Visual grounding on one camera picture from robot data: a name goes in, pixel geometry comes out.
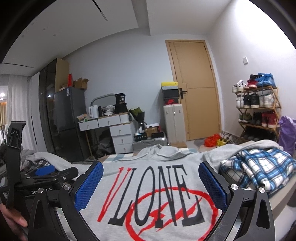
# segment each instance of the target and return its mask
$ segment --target desk leg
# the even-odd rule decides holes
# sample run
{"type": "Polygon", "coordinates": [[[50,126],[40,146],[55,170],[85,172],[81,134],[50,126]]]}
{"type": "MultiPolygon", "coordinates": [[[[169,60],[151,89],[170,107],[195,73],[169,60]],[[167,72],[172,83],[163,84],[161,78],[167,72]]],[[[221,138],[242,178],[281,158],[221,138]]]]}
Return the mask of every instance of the desk leg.
{"type": "Polygon", "coordinates": [[[91,152],[91,145],[89,144],[89,137],[87,135],[87,131],[85,131],[85,135],[86,135],[87,144],[89,146],[89,152],[91,153],[91,158],[90,159],[94,160],[94,156],[92,155],[92,152],[91,152]]]}

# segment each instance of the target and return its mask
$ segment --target door lock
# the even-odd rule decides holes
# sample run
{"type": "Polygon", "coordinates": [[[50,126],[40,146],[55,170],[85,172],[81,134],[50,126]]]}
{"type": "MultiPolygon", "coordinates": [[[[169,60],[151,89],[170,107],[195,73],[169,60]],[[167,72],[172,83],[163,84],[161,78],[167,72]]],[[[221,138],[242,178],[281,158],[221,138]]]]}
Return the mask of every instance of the door lock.
{"type": "Polygon", "coordinates": [[[183,91],[182,88],[179,88],[179,90],[180,90],[180,97],[181,97],[181,100],[183,100],[183,99],[184,99],[184,97],[183,97],[183,93],[187,93],[187,91],[183,91]]]}

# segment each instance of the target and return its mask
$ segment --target white sheer curtain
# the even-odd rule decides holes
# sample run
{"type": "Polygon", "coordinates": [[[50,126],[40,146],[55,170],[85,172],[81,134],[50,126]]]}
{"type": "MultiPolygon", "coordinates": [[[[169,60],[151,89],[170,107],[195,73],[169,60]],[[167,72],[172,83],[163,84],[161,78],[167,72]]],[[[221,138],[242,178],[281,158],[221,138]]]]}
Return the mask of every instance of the white sheer curtain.
{"type": "Polygon", "coordinates": [[[33,138],[29,128],[28,115],[28,82],[31,77],[9,75],[7,93],[7,121],[26,121],[22,133],[22,146],[24,149],[34,150],[33,138]]]}

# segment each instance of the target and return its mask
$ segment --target blue textured pad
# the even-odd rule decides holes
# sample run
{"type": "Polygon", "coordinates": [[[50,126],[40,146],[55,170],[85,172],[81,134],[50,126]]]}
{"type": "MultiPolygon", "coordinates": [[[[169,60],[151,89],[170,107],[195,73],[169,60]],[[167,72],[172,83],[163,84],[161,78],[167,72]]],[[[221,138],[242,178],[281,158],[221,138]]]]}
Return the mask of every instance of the blue textured pad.
{"type": "Polygon", "coordinates": [[[55,171],[55,167],[53,165],[49,165],[46,167],[40,167],[36,170],[35,175],[36,176],[44,176],[47,175],[49,173],[52,173],[55,171]]]}
{"type": "Polygon", "coordinates": [[[199,165],[198,174],[216,208],[225,212],[227,209],[226,194],[205,164],[201,163],[199,165]]]}
{"type": "Polygon", "coordinates": [[[81,209],[86,208],[86,205],[91,199],[91,196],[94,193],[94,190],[96,189],[98,183],[100,182],[103,173],[103,164],[101,162],[98,162],[76,192],[75,207],[78,212],[81,209]]]}

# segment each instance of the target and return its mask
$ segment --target black letter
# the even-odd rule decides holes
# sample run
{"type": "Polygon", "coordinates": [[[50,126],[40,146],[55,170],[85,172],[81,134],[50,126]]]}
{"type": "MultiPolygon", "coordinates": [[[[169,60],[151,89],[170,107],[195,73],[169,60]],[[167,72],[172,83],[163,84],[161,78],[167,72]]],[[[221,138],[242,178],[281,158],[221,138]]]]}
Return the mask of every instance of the black letter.
{"type": "Polygon", "coordinates": [[[184,203],[181,188],[185,189],[189,199],[190,199],[190,197],[189,197],[189,193],[188,193],[188,190],[187,190],[186,183],[184,181],[183,175],[182,175],[182,183],[180,184],[180,182],[179,182],[178,174],[177,174],[177,171],[176,171],[177,168],[181,168],[185,172],[185,175],[187,175],[187,173],[186,173],[183,165],[174,165],[173,166],[173,169],[175,171],[178,191],[179,191],[179,195],[180,195],[180,200],[181,200],[181,205],[182,205],[182,210],[183,210],[183,216],[184,216],[184,219],[182,220],[182,225],[183,225],[183,227],[185,227],[185,226],[195,225],[195,224],[198,224],[198,223],[203,223],[205,220],[204,220],[204,218],[202,216],[202,212],[200,210],[200,204],[198,202],[197,196],[195,196],[196,203],[197,203],[197,214],[194,217],[191,217],[191,218],[189,218],[188,215],[187,215],[187,210],[186,210],[186,207],[185,207],[185,203],[184,203]]]}
{"type": "Polygon", "coordinates": [[[163,221],[160,219],[160,206],[161,206],[160,175],[161,175],[161,177],[163,179],[163,185],[165,186],[165,193],[167,195],[168,204],[169,204],[169,207],[170,207],[170,213],[172,215],[172,220],[174,222],[174,225],[177,226],[176,212],[175,212],[174,199],[173,199],[172,183],[171,183],[171,180],[170,180],[170,166],[167,166],[166,168],[168,169],[168,179],[169,179],[169,182],[170,182],[170,193],[168,191],[168,186],[166,184],[165,176],[163,174],[163,168],[158,167],[158,169],[159,169],[159,182],[158,182],[159,183],[159,191],[158,191],[158,217],[157,217],[157,220],[155,222],[155,228],[156,229],[163,228],[163,221]]]}
{"type": "Polygon", "coordinates": [[[139,226],[144,225],[144,224],[147,222],[147,220],[148,220],[149,214],[150,214],[151,209],[152,209],[152,206],[153,206],[154,192],[155,192],[155,175],[154,175],[153,168],[152,168],[151,166],[149,166],[149,167],[147,167],[147,169],[145,170],[145,172],[144,172],[143,175],[142,175],[142,178],[141,178],[141,181],[140,181],[140,184],[139,184],[138,190],[137,190],[137,194],[136,194],[136,200],[135,200],[135,221],[136,221],[136,224],[138,224],[139,226]],[[147,172],[148,170],[151,170],[151,172],[152,172],[152,180],[153,180],[152,195],[151,195],[151,201],[150,201],[150,205],[149,205],[149,208],[148,208],[148,210],[147,210],[146,216],[144,217],[143,220],[140,220],[140,219],[139,219],[139,216],[138,216],[138,199],[139,199],[139,192],[140,192],[140,188],[141,188],[141,185],[142,185],[142,182],[143,182],[144,176],[145,176],[145,174],[146,174],[146,172],[147,172]]]}
{"type": "Polygon", "coordinates": [[[118,213],[119,213],[119,210],[120,210],[120,207],[121,207],[122,201],[123,201],[123,199],[124,199],[124,196],[126,195],[126,191],[127,191],[127,189],[128,189],[128,186],[129,186],[129,184],[130,184],[130,182],[131,182],[131,179],[132,179],[132,177],[133,177],[133,173],[135,172],[136,168],[133,168],[132,170],[133,170],[133,172],[131,173],[131,177],[130,177],[130,179],[128,180],[128,183],[127,183],[127,185],[126,185],[126,188],[124,189],[124,192],[123,192],[122,197],[121,197],[121,199],[120,199],[120,202],[119,202],[119,205],[118,205],[117,210],[116,210],[116,212],[115,212],[115,215],[114,215],[113,218],[110,218],[110,219],[109,219],[108,224],[113,224],[113,225],[122,226],[122,224],[123,224],[123,222],[124,222],[124,219],[126,218],[126,215],[127,215],[128,211],[129,211],[129,209],[130,209],[130,207],[131,207],[131,204],[132,204],[132,202],[133,202],[132,200],[131,200],[131,202],[130,202],[130,204],[129,204],[129,206],[128,206],[128,209],[125,211],[125,213],[122,215],[122,217],[121,217],[121,218],[117,218],[117,215],[118,215],[118,213]]]}

